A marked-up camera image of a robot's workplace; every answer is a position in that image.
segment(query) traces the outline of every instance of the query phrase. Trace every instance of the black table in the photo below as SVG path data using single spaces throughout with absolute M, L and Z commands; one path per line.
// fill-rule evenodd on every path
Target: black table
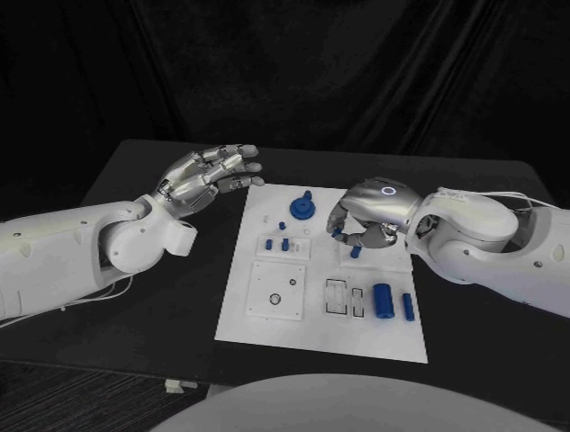
M 208 146 L 129 140 L 82 206 L 133 201 L 163 170 Z M 269 183 L 346 189 L 368 176 L 408 184 L 521 191 L 551 201 L 522 162 L 397 157 L 261 148 Z M 393 377 L 472 395 L 537 419 L 570 422 L 570 319 L 456 285 L 413 257 L 429 364 L 214 340 L 247 191 L 219 195 L 188 221 L 189 257 L 163 255 L 111 301 L 52 311 L 0 330 L 0 361 L 238 385 L 287 374 Z

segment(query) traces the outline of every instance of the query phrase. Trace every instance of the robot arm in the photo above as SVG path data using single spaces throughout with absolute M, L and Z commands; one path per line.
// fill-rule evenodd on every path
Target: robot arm
M 254 146 L 194 152 L 152 193 L 0 223 L 0 320 L 48 311 L 149 270 L 163 250 L 185 257 L 195 228 L 183 221 L 217 194 L 266 182 L 244 158 Z
M 544 204 L 520 211 L 489 196 Z M 342 234 L 348 212 L 367 229 Z M 570 211 L 520 193 L 439 188 L 424 200 L 375 177 L 345 193 L 326 231 L 351 246 L 384 248 L 406 236 L 408 253 L 456 284 L 481 284 L 509 299 L 570 318 Z

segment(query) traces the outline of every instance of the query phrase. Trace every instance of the blue cylinder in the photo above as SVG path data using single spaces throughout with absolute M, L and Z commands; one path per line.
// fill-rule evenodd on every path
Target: blue cylinder
M 310 219 L 315 214 L 315 203 L 313 203 L 313 195 L 310 194 L 310 191 L 305 192 L 305 196 L 302 198 L 297 198 L 292 202 L 292 206 L 289 207 L 289 210 L 292 212 L 292 216 L 299 221 L 305 221 L 306 219 Z
M 391 285 L 388 283 L 377 283 L 372 285 L 372 300 L 375 303 L 375 316 L 387 319 L 395 316 L 393 307 Z
M 411 296 L 408 293 L 406 293 L 401 296 L 404 300 L 404 312 L 406 312 L 406 321 L 414 320 L 414 308 L 411 307 Z
M 354 248 L 352 248 L 352 253 L 349 254 L 349 257 L 352 257 L 352 258 L 358 258 L 358 256 L 359 256 L 359 250 L 362 249 L 362 247 L 361 246 L 354 246 Z

